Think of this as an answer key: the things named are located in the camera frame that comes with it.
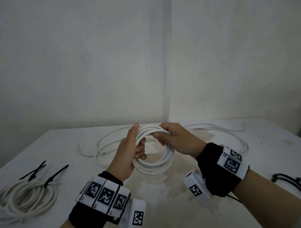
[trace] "black zip tie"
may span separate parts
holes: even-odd
[[[31,181],[32,179],[36,178],[36,174],[39,171],[40,168],[44,165],[46,161],[43,161],[42,164],[33,172],[33,174],[30,176],[27,182]]]
[[[25,177],[27,177],[29,174],[32,174],[34,171],[36,171],[36,169],[31,171],[30,173],[26,174],[25,176],[21,177],[19,180],[23,180]]]
[[[53,179],[60,173],[62,172],[64,169],[66,169],[69,165],[66,165],[64,168],[62,168],[60,171],[58,171],[56,174],[54,174],[52,177],[50,177],[44,184],[44,188],[47,187],[47,185],[49,184],[49,182],[52,182]]]

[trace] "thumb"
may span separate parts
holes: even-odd
[[[168,144],[172,144],[172,136],[165,134],[163,132],[155,132],[153,133],[153,137],[159,140],[159,142],[164,142]]]
[[[138,134],[139,131],[139,124],[134,123],[131,129],[129,129],[128,135],[126,136],[130,140],[135,140],[136,135]]]

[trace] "person's right arm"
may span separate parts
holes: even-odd
[[[176,151],[197,158],[207,145],[178,123],[160,125],[171,133],[153,133],[164,145],[170,144]],[[264,228],[287,228],[301,217],[301,199],[249,170],[233,193]]]

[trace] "person's left hand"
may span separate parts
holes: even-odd
[[[124,182],[130,177],[134,170],[132,164],[133,159],[141,158],[145,160],[147,155],[145,153],[145,141],[143,138],[140,144],[136,147],[135,137],[139,131],[139,124],[135,123],[133,127],[129,130],[126,138],[122,139],[116,155],[111,162],[110,166],[107,168],[107,172],[111,173],[113,176]]]

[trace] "hand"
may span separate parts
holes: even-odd
[[[126,138],[122,139],[116,155],[111,162],[110,166],[107,168],[107,172],[111,173],[113,176],[124,182],[130,177],[134,170],[132,164],[133,159],[141,158],[145,160],[147,155],[145,153],[145,141],[143,138],[140,144],[136,147],[135,137],[139,131],[139,124],[135,123],[133,127],[129,130]]]
[[[190,155],[196,159],[207,145],[206,142],[194,136],[178,123],[162,123],[159,126],[169,131],[171,136],[163,132],[156,132],[153,133],[153,137],[158,139],[162,146],[168,143],[181,154]]]

